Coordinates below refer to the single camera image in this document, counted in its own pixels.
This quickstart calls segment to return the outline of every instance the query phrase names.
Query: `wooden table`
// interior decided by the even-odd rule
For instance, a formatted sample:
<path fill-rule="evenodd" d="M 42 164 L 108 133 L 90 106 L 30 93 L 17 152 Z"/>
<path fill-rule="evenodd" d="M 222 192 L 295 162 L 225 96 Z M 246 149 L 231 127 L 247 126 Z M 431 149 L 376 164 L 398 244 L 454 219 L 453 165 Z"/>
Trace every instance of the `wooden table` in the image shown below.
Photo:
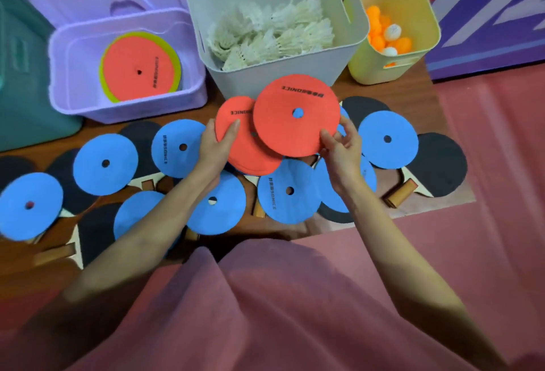
<path fill-rule="evenodd" d="M 203 108 L 163 115 L 148 120 L 156 121 L 161 125 L 165 125 L 177 119 L 193 119 L 206 123 L 208 119 L 215 117 L 218 108 L 223 102 L 221 93 L 209 77 L 207 85 L 209 100 Z M 433 90 L 433 85 L 423 60 L 411 68 L 400 79 L 390 83 L 372 86 L 359 85 L 351 78 L 348 69 L 345 69 L 341 77 L 339 77 L 333 86 L 333 90 L 337 94 L 339 100 L 343 100 L 350 96 L 366 96 L 385 102 L 392 111 L 405 116 L 405 118 L 416 128 L 418 133 L 434 131 L 448 134 L 446 119 L 441 110 L 437 95 Z M 117 133 L 125 126 L 127 126 L 127 123 L 103 125 L 92 120 L 87 120 L 82 130 L 71 137 L 12 150 L 2 153 L 1 155 L 19 155 L 27 157 L 36 163 L 37 171 L 43 171 L 57 156 L 65 151 L 75 147 L 82 147 L 85 142 L 99 134 Z M 377 175 L 379 181 L 377 193 L 379 195 L 382 195 L 394 187 L 400 180 L 400 175 L 395 170 L 378 170 Z M 299 225 L 283 225 L 270 218 L 257 218 L 251 216 L 251 209 L 255 199 L 255 187 L 242 175 L 240 175 L 239 179 L 246 189 L 248 202 L 245 215 L 229 234 L 263 236 L 276 233 L 283 237 L 295 239 L 320 233 L 321 231 L 343 229 L 351 226 L 350 224 L 337 224 L 325 221 L 319 215 L 316 215 L 306 223 L 301 223 Z M 158 184 L 158 190 L 163 192 L 167 192 L 171 188 L 172 179 L 168 177 L 164 178 Z M 106 203 L 123 202 L 138 191 L 138 188 L 128 186 L 113 195 L 99 198 L 93 207 Z M 419 195 L 412 195 L 400 209 L 390 210 L 390 214 L 392 217 L 398 217 L 445 208 L 474 200 L 471 187 L 465 182 L 456 190 L 456 192 L 445 198 L 430 199 Z M 2 262 L 0 263 L 0 276 L 2 274 L 6 275 L 7 273 L 21 271 L 24 266 L 28 265 L 30 259 L 37 252 L 66 244 L 70 239 L 74 226 L 80 218 L 81 215 L 58 219 L 37 244 L 28 245 L 1 240 L 0 261 Z M 9 284 L 3 283 L 3 280 L 0 278 L 0 286 L 7 285 Z"/>

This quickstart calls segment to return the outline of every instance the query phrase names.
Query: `plastic container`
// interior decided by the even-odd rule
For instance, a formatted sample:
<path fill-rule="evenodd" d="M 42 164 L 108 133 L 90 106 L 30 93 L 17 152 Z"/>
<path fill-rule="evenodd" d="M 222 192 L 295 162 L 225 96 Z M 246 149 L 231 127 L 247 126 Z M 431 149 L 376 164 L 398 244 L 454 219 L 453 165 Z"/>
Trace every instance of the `plastic container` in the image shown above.
<path fill-rule="evenodd" d="M 321 0 L 324 16 L 331 19 L 335 34 L 334 47 L 316 53 L 284 58 L 250 66 L 241 70 L 221 71 L 223 63 L 205 47 L 210 26 L 217 22 L 231 4 L 253 1 L 260 6 L 289 3 L 291 0 L 187 0 L 193 19 L 197 47 L 201 60 L 208 68 L 226 99 L 235 95 L 256 98 L 273 80 L 288 74 L 307 74 L 333 85 L 367 37 L 369 22 L 360 0 L 344 0 L 351 13 L 348 18 L 342 0 Z"/>
<path fill-rule="evenodd" d="M 420 60 L 441 39 L 441 30 L 429 0 L 361 0 L 365 8 L 378 5 L 382 13 L 399 24 L 402 35 L 412 40 L 414 51 L 387 57 L 365 40 L 348 63 L 352 77 L 364 85 L 374 85 L 398 79 Z"/>
<path fill-rule="evenodd" d="M 47 39 L 53 27 L 25 0 L 0 0 L 0 151 L 67 137 L 81 117 L 55 111 L 47 97 Z"/>
<path fill-rule="evenodd" d="M 198 108 L 207 101 L 186 0 L 31 0 L 58 29 L 51 36 L 50 101 L 65 114 L 101 123 Z M 147 31 L 164 38 L 182 64 L 181 91 L 114 103 L 99 81 L 102 54 L 116 37 Z"/>

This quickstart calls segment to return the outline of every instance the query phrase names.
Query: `white ping pong ball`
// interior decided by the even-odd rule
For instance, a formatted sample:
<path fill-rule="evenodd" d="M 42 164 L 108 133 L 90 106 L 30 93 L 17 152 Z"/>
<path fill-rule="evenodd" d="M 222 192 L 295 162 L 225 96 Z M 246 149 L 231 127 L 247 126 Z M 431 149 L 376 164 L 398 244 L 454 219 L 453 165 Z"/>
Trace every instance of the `white ping pong ball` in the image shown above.
<path fill-rule="evenodd" d="M 388 42 L 396 41 L 401 37 L 401 27 L 397 24 L 392 24 L 384 30 L 384 39 Z"/>
<path fill-rule="evenodd" d="M 386 47 L 383 51 L 381 51 L 382 54 L 388 57 L 393 57 L 397 55 L 397 50 L 393 47 Z"/>

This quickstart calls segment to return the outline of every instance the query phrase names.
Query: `stack of red discs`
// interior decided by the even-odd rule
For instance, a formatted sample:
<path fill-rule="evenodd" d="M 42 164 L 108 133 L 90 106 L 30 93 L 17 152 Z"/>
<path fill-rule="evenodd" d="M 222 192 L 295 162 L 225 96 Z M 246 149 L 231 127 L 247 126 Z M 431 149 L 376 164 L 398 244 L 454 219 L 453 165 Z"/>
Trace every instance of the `stack of red discs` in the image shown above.
<path fill-rule="evenodd" d="M 231 123 L 240 129 L 229 163 L 249 175 L 274 172 L 283 156 L 305 157 L 320 152 L 320 130 L 334 134 L 341 117 L 335 93 L 322 81 L 293 74 L 270 83 L 253 100 L 228 99 L 216 117 L 216 138 L 222 140 Z"/>

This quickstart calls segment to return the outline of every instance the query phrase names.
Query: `yellow bin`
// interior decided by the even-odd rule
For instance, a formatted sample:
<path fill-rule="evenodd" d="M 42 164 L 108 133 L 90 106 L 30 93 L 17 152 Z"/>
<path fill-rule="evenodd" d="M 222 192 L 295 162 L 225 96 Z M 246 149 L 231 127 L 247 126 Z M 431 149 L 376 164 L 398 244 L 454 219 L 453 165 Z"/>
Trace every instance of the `yellow bin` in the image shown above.
<path fill-rule="evenodd" d="M 361 1 L 364 8 L 378 5 L 383 14 L 388 15 L 393 23 L 399 24 L 402 36 L 411 38 L 413 51 L 388 57 L 375 50 L 369 40 L 364 40 L 348 63 L 348 69 L 358 83 L 375 85 L 398 79 L 439 43 L 441 29 L 429 0 Z"/>

